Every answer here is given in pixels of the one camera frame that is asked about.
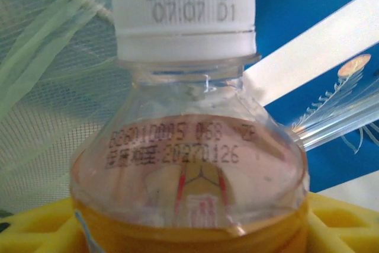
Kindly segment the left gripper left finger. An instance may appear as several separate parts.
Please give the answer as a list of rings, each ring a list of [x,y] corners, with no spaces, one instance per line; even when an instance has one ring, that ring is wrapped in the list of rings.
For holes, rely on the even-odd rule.
[[[1,252],[88,252],[71,199],[2,218]]]

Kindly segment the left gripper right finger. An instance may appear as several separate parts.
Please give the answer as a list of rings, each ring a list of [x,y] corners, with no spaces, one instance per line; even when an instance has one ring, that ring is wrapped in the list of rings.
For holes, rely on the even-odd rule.
[[[307,252],[378,252],[378,212],[316,193],[308,201]]]

